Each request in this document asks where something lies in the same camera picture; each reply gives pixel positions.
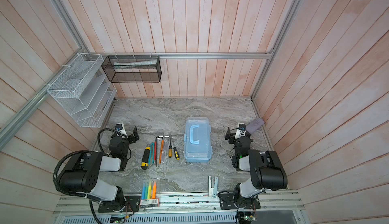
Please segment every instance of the purple cloth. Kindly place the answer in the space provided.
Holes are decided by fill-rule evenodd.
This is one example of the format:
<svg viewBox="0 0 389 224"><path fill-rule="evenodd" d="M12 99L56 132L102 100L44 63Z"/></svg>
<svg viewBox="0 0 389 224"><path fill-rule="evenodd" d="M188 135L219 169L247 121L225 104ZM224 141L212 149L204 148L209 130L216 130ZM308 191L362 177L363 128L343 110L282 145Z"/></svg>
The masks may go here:
<svg viewBox="0 0 389 224"><path fill-rule="evenodd" d="M246 130L250 134L253 134L263 124L265 124L265 122L261 118L255 119L255 120L251 121L249 125L246 126Z"/></svg>

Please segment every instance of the black mesh basket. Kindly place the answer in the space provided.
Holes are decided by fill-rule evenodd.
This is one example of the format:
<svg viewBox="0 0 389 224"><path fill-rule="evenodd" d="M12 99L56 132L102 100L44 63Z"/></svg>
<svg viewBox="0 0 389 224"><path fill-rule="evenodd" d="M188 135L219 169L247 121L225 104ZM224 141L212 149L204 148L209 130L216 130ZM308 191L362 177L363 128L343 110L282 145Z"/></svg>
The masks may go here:
<svg viewBox="0 0 389 224"><path fill-rule="evenodd" d="M110 82L160 82L158 56L109 55L101 65Z"/></svg>

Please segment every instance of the translucent lid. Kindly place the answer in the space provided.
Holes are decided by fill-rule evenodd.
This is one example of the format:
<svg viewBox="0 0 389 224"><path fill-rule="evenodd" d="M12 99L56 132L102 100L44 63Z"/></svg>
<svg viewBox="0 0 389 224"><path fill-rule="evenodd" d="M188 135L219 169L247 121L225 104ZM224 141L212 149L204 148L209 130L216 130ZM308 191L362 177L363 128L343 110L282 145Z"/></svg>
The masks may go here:
<svg viewBox="0 0 389 224"><path fill-rule="evenodd" d="M211 127L208 118L189 117L185 125L185 158L210 159Z"/></svg>

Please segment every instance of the wooden plank wall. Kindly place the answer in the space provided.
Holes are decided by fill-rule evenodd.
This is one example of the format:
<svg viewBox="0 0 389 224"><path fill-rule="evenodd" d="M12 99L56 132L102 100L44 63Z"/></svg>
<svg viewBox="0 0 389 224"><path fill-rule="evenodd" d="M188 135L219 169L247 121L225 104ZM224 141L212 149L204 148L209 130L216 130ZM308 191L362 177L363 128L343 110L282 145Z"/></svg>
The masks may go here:
<svg viewBox="0 0 389 224"><path fill-rule="evenodd" d="M0 0L0 127L78 48L50 0ZM2 222L49 221L60 198L55 165L95 134L49 97L0 152Z"/></svg>
<svg viewBox="0 0 389 224"><path fill-rule="evenodd" d="M270 51L293 0L62 0L89 50ZM160 83L115 83L120 97L252 95L265 61L161 60Z"/></svg>
<svg viewBox="0 0 389 224"><path fill-rule="evenodd" d="M255 102L312 223L388 223L389 0L304 0Z"/></svg>

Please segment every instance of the gray marble tabletop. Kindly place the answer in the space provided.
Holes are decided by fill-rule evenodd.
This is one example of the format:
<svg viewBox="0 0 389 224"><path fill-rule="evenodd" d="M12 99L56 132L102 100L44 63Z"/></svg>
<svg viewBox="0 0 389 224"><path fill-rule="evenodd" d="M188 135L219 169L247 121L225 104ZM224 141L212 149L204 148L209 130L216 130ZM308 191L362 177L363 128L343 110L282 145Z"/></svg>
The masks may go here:
<svg viewBox="0 0 389 224"><path fill-rule="evenodd" d="M187 163L184 158L184 132L188 117L207 117L211 125L213 155L208 163ZM251 100L231 98L143 98L119 99L109 118L107 128L123 122L130 133L137 127L140 140L129 147L132 157L123 172L101 172L100 178L123 188L124 192L141 192L142 182L160 179L160 192L208 191L208 176L219 178L218 191L232 190L237 183L250 178L249 172L232 167L229 152L232 144L224 139L227 127L236 128L238 122L250 123L256 118ZM171 134L180 159L168 158L168 144L160 166L141 169L144 149L157 135ZM111 132L102 134L106 152ZM252 149L268 150L263 133L257 130L251 137Z"/></svg>

